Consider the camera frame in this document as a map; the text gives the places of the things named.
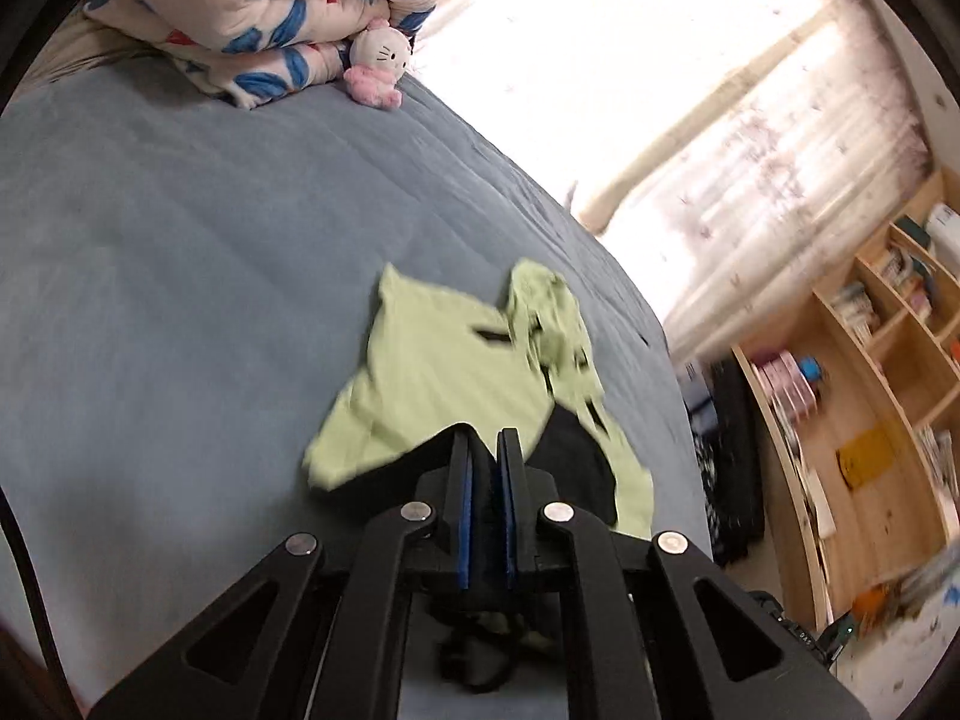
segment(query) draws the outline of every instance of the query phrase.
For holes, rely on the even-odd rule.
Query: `shelf compartment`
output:
[[[941,202],[960,214],[960,177],[948,167],[935,170],[933,175],[923,182],[917,194],[904,206],[904,215],[924,227],[930,210]]]
[[[913,427],[960,385],[956,368],[915,317],[900,322],[870,353]]]
[[[859,592],[936,554],[956,530],[955,509],[951,519],[922,465],[904,412],[871,358],[819,296],[773,317],[742,348],[748,357],[781,348],[796,357],[810,355],[826,375],[819,412],[800,424],[798,435],[805,464],[819,475],[836,524],[836,533],[823,541],[822,549],[829,605],[842,613]],[[894,464],[872,482],[850,490],[836,452],[878,424],[890,437]],[[784,461],[789,464],[789,456],[781,464]],[[805,507],[803,493],[799,495],[800,507]],[[793,508],[798,509],[796,501]],[[803,531],[803,516],[797,519],[795,528]],[[797,571],[802,557],[805,570],[812,571],[808,551],[798,555],[795,551],[792,557],[779,558],[792,560]],[[808,584],[816,586],[816,577]]]
[[[957,391],[954,399],[947,402],[944,408],[930,415],[928,424],[935,433],[942,430],[949,431],[953,451],[953,467],[960,476],[960,391]]]
[[[782,590],[779,600],[791,619],[810,631],[821,632],[832,622],[833,616],[800,479],[754,368],[739,346],[733,348],[733,356],[750,385],[760,412],[760,419],[755,420],[757,454],[760,456],[767,530],[778,563],[776,571]]]
[[[937,340],[940,342],[940,346],[944,351],[944,355],[950,360],[952,365],[955,365],[960,370],[960,360],[953,357],[953,352],[950,351],[950,348],[953,345],[954,341],[960,341],[960,334],[957,330],[960,329],[956,326],[952,327],[949,332],[942,333],[937,337]]]
[[[944,333],[952,332],[960,322],[960,284],[944,268],[930,252],[925,250],[908,234],[890,225],[875,235],[860,252],[859,260],[867,266],[880,284],[891,293],[896,300],[913,313],[906,301],[901,298],[887,282],[880,277],[880,260],[884,252],[892,245],[902,247],[929,270],[932,280],[932,289],[929,290],[930,305],[933,309],[929,318],[923,324],[929,328],[934,336],[941,338]]]
[[[825,302],[832,305],[841,290],[857,281],[863,285],[874,312],[880,319],[880,325],[872,330],[874,335],[881,333],[898,314],[906,313],[907,306],[904,300],[885,284],[866,262],[859,259],[854,259],[850,264],[836,269],[822,279],[817,285],[817,293]],[[870,346],[870,341],[867,341],[866,346]]]

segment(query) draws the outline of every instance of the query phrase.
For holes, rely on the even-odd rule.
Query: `blue bedsheet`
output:
[[[560,271],[653,472],[655,531],[709,550],[654,314],[525,173],[401,88],[394,113],[338,85],[248,112],[144,58],[0,119],[0,474],[91,701],[289,533],[347,533],[299,461],[362,359],[387,262],[493,303],[520,257]],[[0,616],[32,640],[5,550]],[[431,680],[408,668],[402,716],[565,715],[556,674],[455,710]]]

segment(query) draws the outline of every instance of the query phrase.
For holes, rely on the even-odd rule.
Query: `green shirt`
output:
[[[307,447],[311,484],[332,490],[458,422],[472,425],[494,454],[497,433],[517,428],[529,455],[556,401],[607,457],[616,530],[650,538],[653,480],[603,409],[587,328],[560,276],[521,260],[504,312],[391,265],[379,293],[367,363]]]

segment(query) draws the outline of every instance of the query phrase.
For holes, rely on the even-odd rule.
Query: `sheer curtain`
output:
[[[443,0],[417,74],[709,356],[867,237],[928,165],[864,0]]]

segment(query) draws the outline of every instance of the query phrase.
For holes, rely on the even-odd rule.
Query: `hello kitty plush toy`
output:
[[[386,19],[373,19],[353,39],[350,67],[344,73],[349,95],[371,108],[400,108],[403,95],[397,88],[407,62],[410,44]]]

